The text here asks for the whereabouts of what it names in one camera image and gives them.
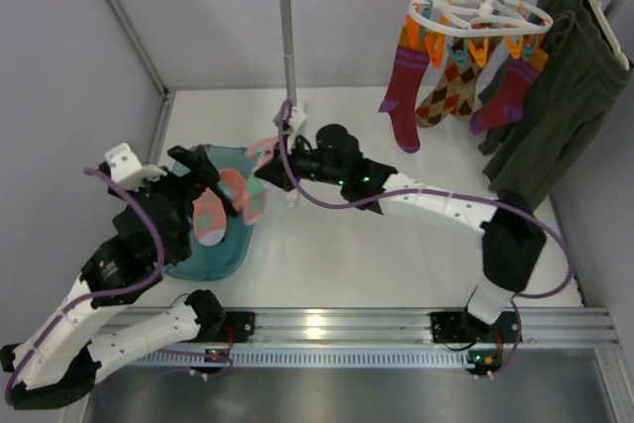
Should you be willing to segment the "pink patterned sock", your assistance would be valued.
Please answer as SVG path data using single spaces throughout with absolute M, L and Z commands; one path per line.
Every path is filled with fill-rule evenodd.
M 246 225 L 254 225 L 264 214 L 267 188 L 256 177 L 256 172 L 272 161 L 277 142 L 278 139 L 275 137 L 269 137 L 247 147 L 246 156 L 255 161 L 255 166 L 246 179 L 246 188 L 239 208 Z
M 232 210 L 240 212 L 246 191 L 246 179 L 233 168 L 219 172 L 220 191 L 227 197 Z M 218 245 L 225 237 L 228 228 L 228 214 L 220 196 L 207 187 L 193 202 L 193 230 L 199 244 L 205 247 Z

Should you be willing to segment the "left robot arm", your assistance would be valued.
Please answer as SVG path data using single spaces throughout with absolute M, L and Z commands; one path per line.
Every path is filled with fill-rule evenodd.
M 113 219 L 115 236 L 88 259 L 46 323 L 25 342 L 2 348 L 1 367 L 10 376 L 5 400 L 13 409 L 60 409 L 147 354 L 229 334 L 227 313 L 210 290 L 194 290 L 124 330 L 100 331 L 161 283 L 165 265 L 191 256 L 194 202 L 204 191 L 219 189 L 219 172 L 204 147 L 175 146 L 168 154 L 185 174 L 142 163 L 127 145 L 85 169 L 127 205 Z

